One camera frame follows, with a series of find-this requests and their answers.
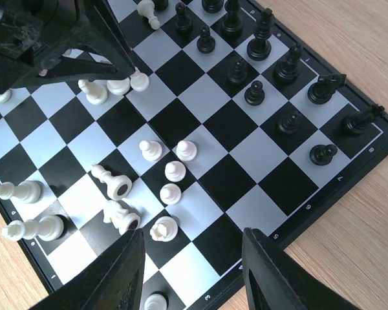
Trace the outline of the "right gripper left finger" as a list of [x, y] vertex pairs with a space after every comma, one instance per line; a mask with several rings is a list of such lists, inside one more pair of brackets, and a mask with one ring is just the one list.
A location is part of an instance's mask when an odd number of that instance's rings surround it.
[[138, 309], [142, 297], [143, 230], [127, 231], [36, 309]]

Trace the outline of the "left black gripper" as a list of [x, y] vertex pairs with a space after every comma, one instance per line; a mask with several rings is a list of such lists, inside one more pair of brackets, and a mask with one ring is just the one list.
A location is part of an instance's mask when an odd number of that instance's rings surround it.
[[0, 1], [0, 93], [135, 72], [108, 1]]

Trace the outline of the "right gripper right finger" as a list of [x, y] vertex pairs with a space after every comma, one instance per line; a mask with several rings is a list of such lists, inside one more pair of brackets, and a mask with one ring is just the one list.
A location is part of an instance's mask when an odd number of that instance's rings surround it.
[[250, 309], [357, 309], [314, 278], [259, 229], [245, 228], [242, 273]]

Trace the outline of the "white king front row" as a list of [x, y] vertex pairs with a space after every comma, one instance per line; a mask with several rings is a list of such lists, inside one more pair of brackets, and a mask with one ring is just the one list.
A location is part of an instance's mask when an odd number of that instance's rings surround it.
[[11, 182], [0, 183], [0, 198], [17, 198], [22, 203], [35, 203], [41, 195], [41, 187], [36, 181], [26, 180], [19, 185]]

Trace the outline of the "black white chess board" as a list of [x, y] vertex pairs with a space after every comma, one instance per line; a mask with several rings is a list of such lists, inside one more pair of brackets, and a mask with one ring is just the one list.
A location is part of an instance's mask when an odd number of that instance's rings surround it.
[[[158, 30], [138, 14], [136, 1], [110, 6], [124, 32], [137, 28], [126, 38], [149, 88], [109, 94], [102, 105], [90, 104], [75, 81], [14, 89], [0, 103], [0, 182], [38, 181], [43, 195], [31, 205], [0, 199], [0, 211], [8, 222], [50, 214], [63, 218], [61, 238], [20, 242], [53, 292], [119, 238], [103, 222], [107, 187], [91, 174], [92, 166], [124, 174], [133, 187], [122, 205], [139, 215], [145, 238], [143, 296], [164, 293], [170, 309], [217, 309], [243, 285], [243, 230], [259, 229], [288, 246], [388, 155], [388, 115], [376, 118], [362, 135], [344, 132], [343, 119], [367, 110], [372, 101], [346, 81], [325, 104], [312, 103], [311, 84], [338, 72], [307, 46], [298, 77], [279, 84], [275, 64], [298, 38], [276, 23], [269, 56], [251, 60], [246, 48], [261, 11], [246, 1], [239, 10], [242, 33], [235, 38], [221, 36], [225, 11], [209, 14], [200, 1], [185, 2], [192, 31], [184, 36], [175, 28], [175, 1], [157, 13]], [[197, 49], [202, 25], [215, 39], [209, 54]], [[227, 73], [239, 58], [248, 65], [248, 78], [236, 87]], [[265, 98], [251, 106], [244, 93], [256, 80], [263, 83]], [[281, 134], [277, 122], [295, 110], [302, 114], [298, 130]], [[142, 140], [159, 142], [161, 158], [145, 160]], [[197, 147], [191, 161], [177, 157], [182, 140]], [[314, 165], [309, 158], [319, 144], [338, 148], [328, 165]], [[186, 166], [183, 180], [166, 178], [170, 161]], [[160, 199], [168, 183], [182, 192], [173, 205]], [[170, 242], [156, 242], [149, 233], [163, 216], [178, 224]]]

